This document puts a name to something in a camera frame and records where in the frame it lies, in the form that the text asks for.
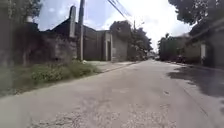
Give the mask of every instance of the paved street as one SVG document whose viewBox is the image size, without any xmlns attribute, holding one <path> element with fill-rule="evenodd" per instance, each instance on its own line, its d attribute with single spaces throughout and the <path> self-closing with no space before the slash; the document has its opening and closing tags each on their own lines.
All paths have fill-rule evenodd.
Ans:
<svg viewBox="0 0 224 128">
<path fill-rule="evenodd" d="M 108 71 L 112 71 L 112 70 L 116 70 L 116 69 L 119 69 L 119 68 L 126 67 L 128 65 L 132 65 L 132 64 L 135 64 L 135 63 L 138 63 L 138 62 L 116 62 L 116 63 L 112 63 L 112 62 L 102 62 L 102 61 L 89 61 L 87 63 L 90 63 L 90 64 L 96 66 L 102 72 L 108 72 Z"/>
<path fill-rule="evenodd" d="M 0 100 L 1 128 L 223 128 L 224 73 L 146 61 Z"/>
</svg>

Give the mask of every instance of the grass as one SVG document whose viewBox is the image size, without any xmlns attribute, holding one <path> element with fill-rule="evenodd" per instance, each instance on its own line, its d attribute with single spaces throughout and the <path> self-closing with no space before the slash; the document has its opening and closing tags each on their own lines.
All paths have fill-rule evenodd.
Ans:
<svg viewBox="0 0 224 128">
<path fill-rule="evenodd" d="M 69 64 L 48 63 L 30 67 L 0 68 L 0 96 L 15 95 L 49 86 L 63 80 L 99 73 L 93 65 L 73 61 Z"/>
</svg>

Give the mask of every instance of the utility pole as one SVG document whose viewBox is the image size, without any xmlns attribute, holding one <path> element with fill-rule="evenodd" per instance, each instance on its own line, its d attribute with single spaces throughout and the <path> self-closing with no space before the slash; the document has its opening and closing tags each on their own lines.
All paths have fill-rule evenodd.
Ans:
<svg viewBox="0 0 224 128">
<path fill-rule="evenodd" d="M 83 60 L 83 17 L 84 17 L 84 6 L 85 0 L 80 1 L 80 8 L 79 8 L 79 21 L 78 21 L 78 60 Z"/>
<path fill-rule="evenodd" d="M 135 20 L 134 20 L 134 31 L 136 30 L 136 26 L 135 26 Z"/>
</svg>

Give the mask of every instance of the cloud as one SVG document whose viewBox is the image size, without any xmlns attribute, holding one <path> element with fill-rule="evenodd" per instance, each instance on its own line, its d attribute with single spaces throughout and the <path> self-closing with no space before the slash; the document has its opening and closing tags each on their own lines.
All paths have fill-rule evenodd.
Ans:
<svg viewBox="0 0 224 128">
<path fill-rule="evenodd" d="M 58 11 L 58 16 L 59 17 L 65 17 L 65 16 L 67 16 L 68 15 L 68 12 L 69 12 L 69 8 L 70 8 L 70 5 L 69 4 L 62 5 L 61 8 Z"/>
<path fill-rule="evenodd" d="M 175 8 L 167 0 L 120 0 L 120 3 L 131 13 L 130 21 L 136 20 L 136 26 L 141 26 L 152 38 L 152 46 L 157 49 L 157 43 L 166 33 L 171 36 L 187 33 L 191 27 L 177 20 Z M 108 29 L 114 21 L 125 20 L 115 9 L 102 28 Z"/>
<path fill-rule="evenodd" d="M 53 13 L 53 12 L 55 12 L 55 9 L 54 8 L 50 8 L 48 11 Z"/>
<path fill-rule="evenodd" d="M 90 19 L 86 19 L 84 20 L 84 25 L 89 26 L 89 27 L 93 27 L 96 23 L 93 20 Z"/>
</svg>

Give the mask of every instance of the sidewalk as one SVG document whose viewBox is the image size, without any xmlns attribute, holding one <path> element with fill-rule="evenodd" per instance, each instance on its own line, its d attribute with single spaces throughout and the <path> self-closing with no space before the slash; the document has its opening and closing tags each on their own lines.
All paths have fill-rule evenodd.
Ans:
<svg viewBox="0 0 224 128">
<path fill-rule="evenodd" d="M 92 65 L 95 65 L 98 67 L 102 72 L 108 72 L 112 70 L 116 70 L 119 68 L 123 68 L 132 64 L 136 64 L 138 62 L 105 62 L 105 61 L 88 61 L 87 63 L 90 63 Z"/>
<path fill-rule="evenodd" d="M 217 71 L 217 72 L 223 72 L 223 69 L 219 69 L 219 68 L 210 68 L 210 67 L 205 67 L 202 65 L 193 65 L 193 64 L 183 64 L 183 63 L 176 63 L 176 62 L 167 62 L 167 63 L 172 63 L 172 64 L 177 64 L 177 65 L 181 65 L 181 66 L 188 66 L 190 68 L 197 68 L 197 69 L 204 69 L 204 70 L 210 70 L 210 71 Z"/>
</svg>

